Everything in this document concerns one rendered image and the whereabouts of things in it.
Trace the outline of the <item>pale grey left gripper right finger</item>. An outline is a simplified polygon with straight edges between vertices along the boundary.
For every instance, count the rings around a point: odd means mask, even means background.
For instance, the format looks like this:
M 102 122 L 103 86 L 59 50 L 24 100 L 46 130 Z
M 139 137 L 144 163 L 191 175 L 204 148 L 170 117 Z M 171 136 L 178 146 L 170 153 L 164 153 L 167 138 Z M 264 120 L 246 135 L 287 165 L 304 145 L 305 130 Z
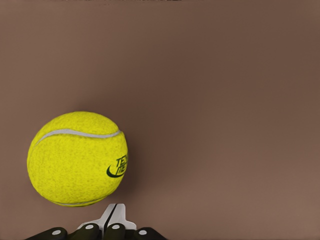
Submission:
M 134 239 L 137 226 L 135 223 L 126 220 L 126 206 L 123 203 L 108 205 L 102 217 L 102 240 Z

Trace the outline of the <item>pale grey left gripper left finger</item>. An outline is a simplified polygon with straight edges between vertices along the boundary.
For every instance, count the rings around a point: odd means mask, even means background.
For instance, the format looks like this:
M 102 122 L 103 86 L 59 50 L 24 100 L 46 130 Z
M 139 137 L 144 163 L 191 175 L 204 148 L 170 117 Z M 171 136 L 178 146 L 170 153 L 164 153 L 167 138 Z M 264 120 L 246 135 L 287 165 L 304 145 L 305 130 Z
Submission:
M 82 223 L 67 240 L 102 240 L 116 204 L 110 204 L 99 219 Z

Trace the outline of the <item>yellow tennis ball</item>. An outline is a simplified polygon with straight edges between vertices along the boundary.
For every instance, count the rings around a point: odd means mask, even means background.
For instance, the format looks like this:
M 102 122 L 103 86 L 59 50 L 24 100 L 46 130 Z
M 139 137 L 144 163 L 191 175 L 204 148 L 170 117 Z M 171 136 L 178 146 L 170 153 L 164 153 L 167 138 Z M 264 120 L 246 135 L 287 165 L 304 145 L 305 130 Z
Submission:
M 125 134 L 112 120 L 75 111 L 52 119 L 35 135 L 27 172 L 43 198 L 60 206 L 81 207 L 118 188 L 128 159 Z

